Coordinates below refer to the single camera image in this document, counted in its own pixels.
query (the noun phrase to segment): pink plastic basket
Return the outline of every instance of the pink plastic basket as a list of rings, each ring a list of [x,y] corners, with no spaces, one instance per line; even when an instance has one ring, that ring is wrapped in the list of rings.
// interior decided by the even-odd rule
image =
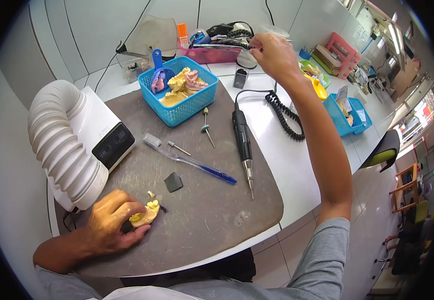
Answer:
[[[178,43],[178,46],[180,48],[180,51],[182,51],[182,55],[187,56],[188,58],[192,59],[196,63],[232,63],[235,62],[238,55],[240,54],[240,50],[242,48],[229,48],[230,50],[234,51],[225,51],[225,50],[218,50],[218,49],[189,49],[184,48],[180,43]]]

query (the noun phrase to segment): green plastic basket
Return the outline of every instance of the green plastic basket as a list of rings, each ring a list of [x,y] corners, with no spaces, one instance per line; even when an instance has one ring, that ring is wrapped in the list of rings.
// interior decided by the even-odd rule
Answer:
[[[309,61],[306,60],[306,59],[305,59],[305,60],[298,61],[298,62],[301,63],[301,64],[304,66],[304,69],[305,69],[305,67],[307,67],[307,65],[311,65],[312,67],[316,68],[316,66],[315,66],[313,63],[309,62]],[[330,80],[328,79],[327,76],[325,76],[325,74],[322,72],[322,70],[320,70],[320,72],[321,72],[322,75],[323,75],[323,81],[321,81],[320,84],[322,85],[322,87],[323,87],[324,89],[327,89],[327,87],[330,86]]]

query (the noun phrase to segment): black rubber block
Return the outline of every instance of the black rubber block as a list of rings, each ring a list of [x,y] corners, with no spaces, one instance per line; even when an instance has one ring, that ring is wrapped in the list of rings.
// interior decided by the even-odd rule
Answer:
[[[169,175],[165,180],[165,185],[167,186],[167,190],[169,192],[174,192],[184,187],[182,184],[182,179],[177,175],[177,173],[173,172]]]

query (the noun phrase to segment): wooden chair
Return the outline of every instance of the wooden chair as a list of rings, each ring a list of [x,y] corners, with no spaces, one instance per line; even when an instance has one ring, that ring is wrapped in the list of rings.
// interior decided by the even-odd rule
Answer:
[[[407,173],[408,171],[413,172],[412,181],[406,184],[403,184],[402,182],[402,174]],[[414,207],[420,203],[418,198],[418,182],[417,182],[417,163],[411,165],[410,167],[406,168],[400,173],[397,173],[398,181],[395,185],[395,189],[391,191],[389,194],[394,195],[394,205],[395,209],[393,213],[398,213],[403,210],[407,210],[410,207]],[[403,198],[404,192],[406,190],[414,190],[414,203],[411,203],[409,205],[406,205],[404,207],[399,207],[400,200]]]

